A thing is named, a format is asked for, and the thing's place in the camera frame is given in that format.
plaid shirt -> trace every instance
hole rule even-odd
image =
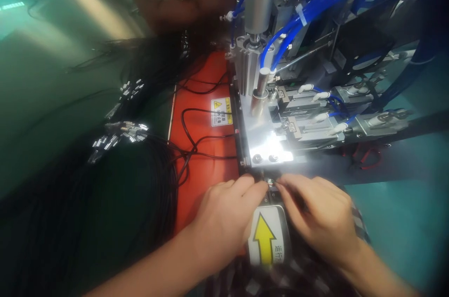
[[[368,244],[369,236],[360,211],[352,209],[357,236]],[[210,277],[205,286],[207,297],[359,296],[347,280],[289,226],[292,257],[270,268],[252,267],[248,258],[238,257],[225,269]]]

forearm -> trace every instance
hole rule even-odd
[[[88,297],[179,296],[205,278],[184,229],[151,255],[88,293]]]
[[[144,6],[141,12],[156,34],[188,28],[202,14],[197,0],[162,0],[157,5]]]
[[[360,240],[359,256],[341,272],[364,297],[419,296],[411,286],[396,276],[374,250]]]

yellow arrow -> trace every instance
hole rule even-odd
[[[262,213],[259,213],[259,219],[257,220],[253,241],[259,242],[259,251],[262,264],[273,263],[273,248],[271,245],[271,240],[273,239],[276,239],[276,237],[271,232],[270,227],[268,227]]]

yellow warning sticker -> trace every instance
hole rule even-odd
[[[283,263],[285,244],[278,206],[257,207],[248,238],[252,265]]]
[[[231,101],[229,97],[219,98],[210,101],[212,113],[212,126],[222,126],[232,124]]]
[[[259,243],[259,255],[262,264],[273,263],[273,246],[271,244],[271,240],[273,239],[276,239],[276,237],[273,235],[270,227],[268,227],[262,213],[259,213],[253,241]]]

screw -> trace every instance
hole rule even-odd
[[[270,155],[270,156],[268,157],[268,159],[269,159],[271,162],[277,162],[277,161],[279,160],[279,157],[278,157],[277,155],[275,155],[275,154],[272,154],[272,155]]]
[[[262,156],[260,154],[255,154],[253,157],[253,162],[255,164],[260,164],[262,162]]]

